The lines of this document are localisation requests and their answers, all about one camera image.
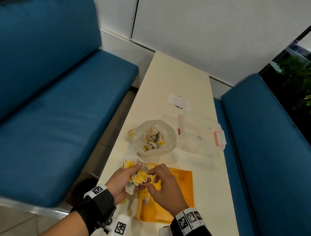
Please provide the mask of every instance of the person's right hand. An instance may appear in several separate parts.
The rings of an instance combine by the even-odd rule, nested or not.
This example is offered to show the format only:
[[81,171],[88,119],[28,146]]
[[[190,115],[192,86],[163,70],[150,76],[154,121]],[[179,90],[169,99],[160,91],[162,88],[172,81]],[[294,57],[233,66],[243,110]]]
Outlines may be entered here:
[[161,189],[156,190],[152,184],[146,184],[155,202],[167,210],[172,216],[176,216],[178,213],[189,208],[175,176],[167,166],[161,164],[148,171],[148,175],[155,174],[154,182],[157,183],[161,179]]

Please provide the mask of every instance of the hand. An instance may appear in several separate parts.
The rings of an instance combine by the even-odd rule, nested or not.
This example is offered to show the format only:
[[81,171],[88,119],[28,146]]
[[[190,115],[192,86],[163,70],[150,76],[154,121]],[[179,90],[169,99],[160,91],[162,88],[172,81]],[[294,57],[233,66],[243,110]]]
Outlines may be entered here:
[[[114,205],[118,205],[124,199],[126,199],[127,193],[124,190],[125,186],[128,184],[128,181],[132,174],[136,173],[140,167],[142,166],[142,162],[139,161],[135,166],[127,169],[119,168],[114,174],[110,177],[108,182],[105,184],[108,191],[114,198]],[[144,190],[146,188],[145,185],[135,186],[134,192],[138,192],[140,190]]]
[[155,174],[154,182],[157,183],[159,179],[161,179],[161,189],[156,190],[152,184],[146,184],[153,200],[167,210],[172,216],[176,216],[178,213],[189,208],[175,176],[170,172],[167,166],[161,164],[148,171],[148,175]]

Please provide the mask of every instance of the blue backrest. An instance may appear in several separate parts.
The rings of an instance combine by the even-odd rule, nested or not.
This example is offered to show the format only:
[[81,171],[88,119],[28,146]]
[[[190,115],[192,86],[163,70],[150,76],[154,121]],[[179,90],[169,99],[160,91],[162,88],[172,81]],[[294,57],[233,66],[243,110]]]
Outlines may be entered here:
[[100,46],[94,0],[0,2],[0,118]]
[[311,146],[258,74],[222,96],[261,235],[311,235]]

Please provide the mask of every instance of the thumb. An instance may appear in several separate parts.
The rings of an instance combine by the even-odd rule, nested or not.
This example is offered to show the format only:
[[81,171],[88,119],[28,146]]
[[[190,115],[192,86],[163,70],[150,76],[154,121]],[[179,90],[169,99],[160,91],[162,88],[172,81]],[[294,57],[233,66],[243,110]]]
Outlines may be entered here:
[[130,174],[134,174],[134,173],[136,173],[137,171],[139,171],[139,169],[141,168],[141,166],[142,166],[142,162],[139,161],[135,166],[133,166],[133,167],[131,167],[131,168],[128,168],[127,170],[128,170],[128,172],[129,172]]
[[156,201],[157,198],[159,197],[159,193],[160,191],[157,190],[151,183],[146,183],[145,184],[147,189],[148,189],[148,192],[150,193],[150,195],[153,197],[153,199]]

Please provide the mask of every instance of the person's left hand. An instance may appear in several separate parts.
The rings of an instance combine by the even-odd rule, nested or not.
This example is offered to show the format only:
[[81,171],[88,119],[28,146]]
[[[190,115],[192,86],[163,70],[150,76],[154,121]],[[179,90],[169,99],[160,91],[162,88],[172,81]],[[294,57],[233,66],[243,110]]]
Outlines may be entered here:
[[[127,193],[124,190],[125,186],[128,184],[128,181],[132,174],[136,173],[140,167],[142,166],[142,162],[139,161],[135,166],[127,169],[119,168],[114,174],[110,177],[108,182],[105,184],[108,191],[114,197],[114,205],[118,205],[124,199],[126,199]],[[134,192],[138,192],[144,190],[146,188],[145,185],[135,186]]]

